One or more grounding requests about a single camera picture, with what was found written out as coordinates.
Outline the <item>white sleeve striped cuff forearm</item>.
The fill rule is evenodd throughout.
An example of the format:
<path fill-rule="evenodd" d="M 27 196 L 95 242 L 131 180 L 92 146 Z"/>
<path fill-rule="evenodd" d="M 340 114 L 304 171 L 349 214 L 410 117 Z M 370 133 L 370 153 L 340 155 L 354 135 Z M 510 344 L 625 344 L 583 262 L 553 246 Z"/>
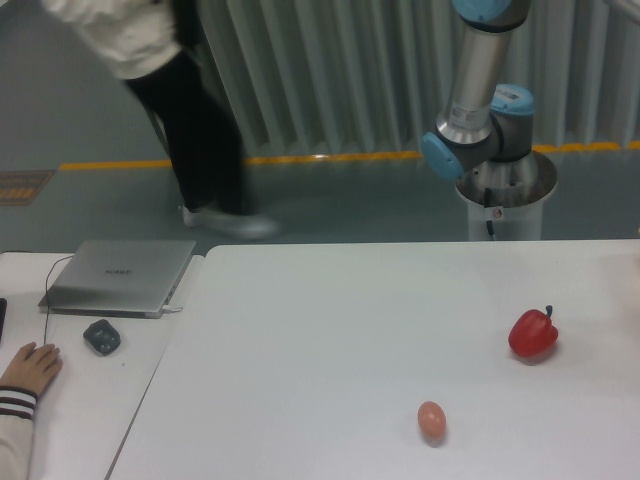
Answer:
<path fill-rule="evenodd" d="M 1 387 L 1 478 L 27 479 L 38 397 L 17 387 Z"/>

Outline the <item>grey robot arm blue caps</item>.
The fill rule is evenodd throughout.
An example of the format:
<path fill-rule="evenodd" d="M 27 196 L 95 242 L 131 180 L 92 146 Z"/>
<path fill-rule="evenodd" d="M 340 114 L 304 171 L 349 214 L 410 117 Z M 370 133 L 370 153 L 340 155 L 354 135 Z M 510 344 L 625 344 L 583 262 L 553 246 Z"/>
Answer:
<path fill-rule="evenodd" d="M 445 108 L 422 138 L 425 162 L 456 180 L 502 150 L 491 114 L 512 32 L 527 19 L 529 1 L 454 1 L 463 22 L 460 57 Z"/>

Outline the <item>person's bare hand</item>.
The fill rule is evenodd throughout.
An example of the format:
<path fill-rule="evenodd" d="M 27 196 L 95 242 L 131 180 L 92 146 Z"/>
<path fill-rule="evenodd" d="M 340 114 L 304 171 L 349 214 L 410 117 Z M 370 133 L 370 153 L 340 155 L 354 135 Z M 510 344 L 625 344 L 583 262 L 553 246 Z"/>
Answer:
<path fill-rule="evenodd" d="M 22 346 L 1 376 L 1 388 L 25 391 L 40 398 L 62 370 L 60 349 L 54 344 Z"/>

